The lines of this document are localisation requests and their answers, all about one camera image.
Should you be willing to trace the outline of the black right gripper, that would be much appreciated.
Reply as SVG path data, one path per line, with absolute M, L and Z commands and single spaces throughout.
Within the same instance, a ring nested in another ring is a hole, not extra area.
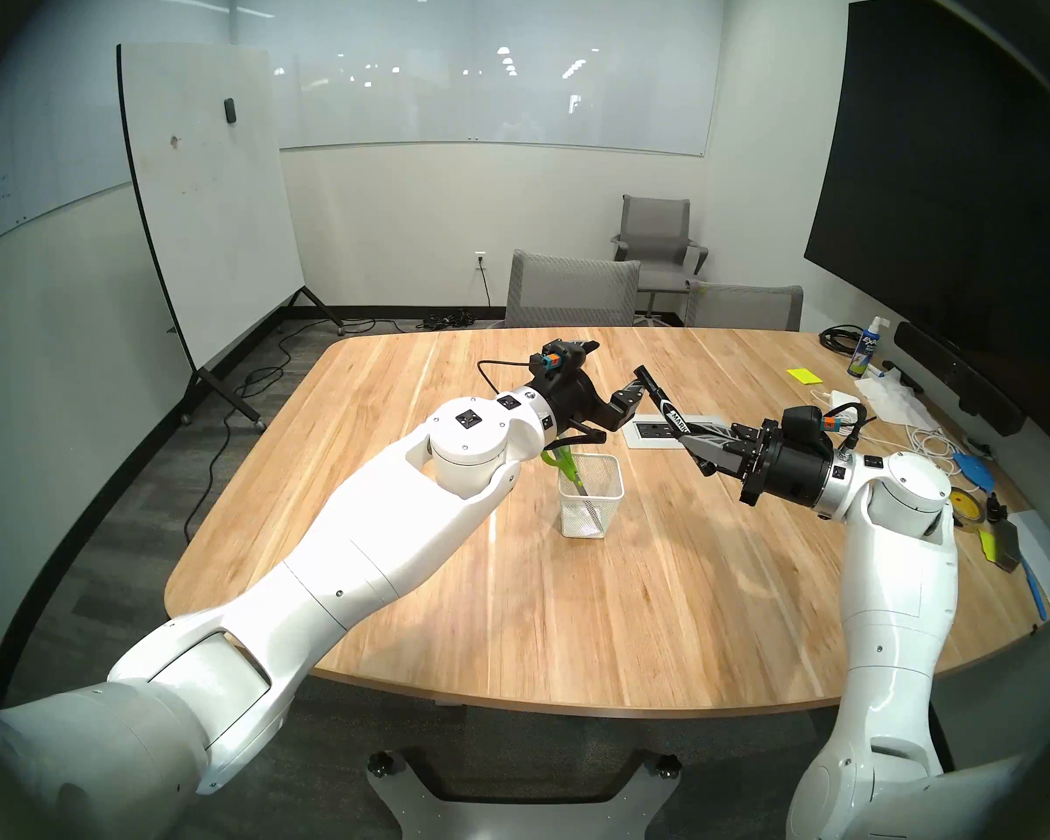
M 701 424 L 701 437 L 679 438 L 705 477 L 722 472 L 741 480 L 739 501 L 756 506 L 770 494 L 813 508 L 830 478 L 834 448 L 830 436 L 800 442 L 764 436 L 741 424 Z M 749 452 L 757 452 L 749 469 Z

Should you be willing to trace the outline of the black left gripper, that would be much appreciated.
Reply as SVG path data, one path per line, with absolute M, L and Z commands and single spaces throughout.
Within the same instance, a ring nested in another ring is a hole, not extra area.
M 562 340 L 563 363 L 583 364 L 598 346 L 596 340 Z M 559 446 L 556 437 L 570 427 L 581 430 L 572 438 L 573 445 L 601 444 L 606 430 L 621 430 L 633 420 L 645 386 L 633 378 L 605 402 L 583 370 L 531 370 L 528 393 L 529 406 L 541 422 L 543 450 L 553 450 Z

